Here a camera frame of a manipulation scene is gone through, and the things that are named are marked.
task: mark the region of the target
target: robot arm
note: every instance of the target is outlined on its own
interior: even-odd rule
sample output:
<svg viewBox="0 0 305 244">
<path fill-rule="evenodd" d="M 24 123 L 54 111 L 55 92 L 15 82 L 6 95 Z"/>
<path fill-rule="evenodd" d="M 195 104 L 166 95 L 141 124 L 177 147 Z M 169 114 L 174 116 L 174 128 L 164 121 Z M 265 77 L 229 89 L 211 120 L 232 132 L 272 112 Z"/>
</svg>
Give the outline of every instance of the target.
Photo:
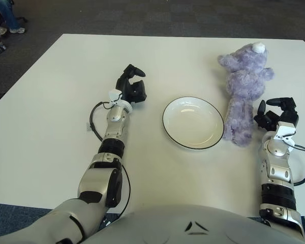
<svg viewBox="0 0 305 244">
<path fill-rule="evenodd" d="M 296 211 L 294 183 L 288 159 L 294 141 L 298 122 L 296 107 L 292 98 L 271 99 L 268 105 L 280 106 L 281 116 L 269 111 L 264 114 L 265 102 L 262 101 L 255 121 L 268 132 L 262 139 L 259 150 L 261 159 L 262 204 L 260 216 L 265 223 L 275 229 L 304 240 L 300 213 Z"/>
<path fill-rule="evenodd" d="M 0 244 L 76 244 L 97 232 L 107 210 L 120 202 L 121 160 L 132 111 L 130 103 L 146 98 L 143 81 L 129 83 L 129 78 L 137 74 L 145 76 L 141 70 L 129 65 L 117 81 L 116 88 L 122 90 L 109 93 L 113 107 L 107 115 L 107 130 L 98 153 L 80 181 L 78 198 L 63 202 L 27 228 L 1 236 Z"/>
</svg>

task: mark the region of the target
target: black rim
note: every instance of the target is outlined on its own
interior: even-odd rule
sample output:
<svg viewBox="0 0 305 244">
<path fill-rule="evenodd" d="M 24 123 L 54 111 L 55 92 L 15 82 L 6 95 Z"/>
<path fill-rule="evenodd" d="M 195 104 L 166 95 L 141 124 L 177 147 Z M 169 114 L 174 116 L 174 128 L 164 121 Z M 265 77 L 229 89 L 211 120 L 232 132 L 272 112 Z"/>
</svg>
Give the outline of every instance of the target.
<svg viewBox="0 0 305 244">
<path fill-rule="evenodd" d="M 166 110 L 166 108 L 167 108 L 172 102 L 174 102 L 174 101 L 176 101 L 176 100 L 178 100 L 178 99 L 181 99 L 181 98 L 196 98 L 196 99 L 205 101 L 206 103 L 210 104 L 210 105 L 217 111 L 217 113 L 219 114 L 219 116 L 220 116 L 220 118 L 222 119 L 222 122 L 223 122 L 223 132 L 222 132 L 221 137 L 219 138 L 219 140 L 218 140 L 215 144 L 213 144 L 213 145 L 211 145 L 211 146 L 208 146 L 208 147 L 203 147 L 203 148 L 194 148 L 194 147 L 184 146 L 183 144 L 181 144 L 181 143 L 179 143 L 178 141 L 176 141 L 173 137 L 171 137 L 171 135 L 168 133 L 168 131 L 167 131 L 166 127 L 165 127 L 165 124 L 164 124 L 164 114 L 165 114 L 165 110 Z M 165 109 L 164 109 L 162 121 L 163 121 L 163 127 L 164 127 L 164 129 L 165 129 L 167 135 L 168 135 L 173 141 L 175 141 L 177 144 L 179 144 L 179 145 L 181 145 L 181 146 L 183 146 L 183 147 L 189 148 L 189 149 L 204 150 L 204 149 L 213 147 L 214 145 L 216 145 L 216 144 L 222 139 L 222 137 L 223 137 L 223 135 L 224 135 L 224 120 L 223 120 L 221 114 L 219 113 L 218 109 L 217 109 L 214 105 L 212 105 L 210 102 L 207 102 L 206 100 L 201 99 L 201 98 L 197 98 L 197 97 L 180 97 L 180 98 L 176 98 L 176 99 L 174 99 L 173 101 L 171 101 L 169 104 L 167 104 L 167 106 L 166 106 Z"/>
</svg>

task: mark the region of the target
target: plush toy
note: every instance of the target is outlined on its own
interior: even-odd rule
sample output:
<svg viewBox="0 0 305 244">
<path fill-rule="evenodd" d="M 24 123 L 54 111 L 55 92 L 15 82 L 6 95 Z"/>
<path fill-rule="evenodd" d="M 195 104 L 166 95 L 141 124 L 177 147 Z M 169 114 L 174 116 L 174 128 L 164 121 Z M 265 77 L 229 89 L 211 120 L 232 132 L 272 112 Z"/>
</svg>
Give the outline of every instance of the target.
<svg viewBox="0 0 305 244">
<path fill-rule="evenodd" d="M 271 68 L 264 68 L 267 50 L 261 42 L 248 44 L 218 62 L 230 72 L 227 92 L 231 96 L 224 124 L 225 140 L 247 146 L 252 139 L 253 101 L 264 92 L 265 82 L 273 78 Z"/>
</svg>

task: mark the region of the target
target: person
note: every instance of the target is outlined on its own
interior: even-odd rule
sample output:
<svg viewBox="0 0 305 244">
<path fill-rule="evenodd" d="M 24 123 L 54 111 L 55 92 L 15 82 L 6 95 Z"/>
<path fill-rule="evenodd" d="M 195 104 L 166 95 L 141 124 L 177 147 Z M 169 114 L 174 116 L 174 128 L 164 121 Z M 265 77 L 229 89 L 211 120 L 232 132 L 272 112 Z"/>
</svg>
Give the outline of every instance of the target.
<svg viewBox="0 0 305 244">
<path fill-rule="evenodd" d="M 22 28 L 12 12 L 12 6 L 9 0 L 0 0 L 0 13 L 3 16 L 10 33 L 24 33 L 25 28 Z M 3 36 L 8 30 L 0 27 L 0 36 Z"/>
</svg>

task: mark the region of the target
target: shoe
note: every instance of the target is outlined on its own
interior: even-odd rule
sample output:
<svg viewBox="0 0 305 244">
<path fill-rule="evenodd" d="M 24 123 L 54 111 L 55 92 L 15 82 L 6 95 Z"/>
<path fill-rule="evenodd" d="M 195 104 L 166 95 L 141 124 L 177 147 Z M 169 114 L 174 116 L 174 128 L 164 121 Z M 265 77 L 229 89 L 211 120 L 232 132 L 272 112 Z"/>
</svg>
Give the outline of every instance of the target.
<svg viewBox="0 0 305 244">
<path fill-rule="evenodd" d="M 7 33 L 7 28 L 0 27 L 0 36 L 4 36 Z"/>
<path fill-rule="evenodd" d="M 19 29 L 9 29 L 10 30 L 10 33 L 20 33 L 20 34 L 23 34 L 25 33 L 26 29 L 21 27 Z"/>
</svg>

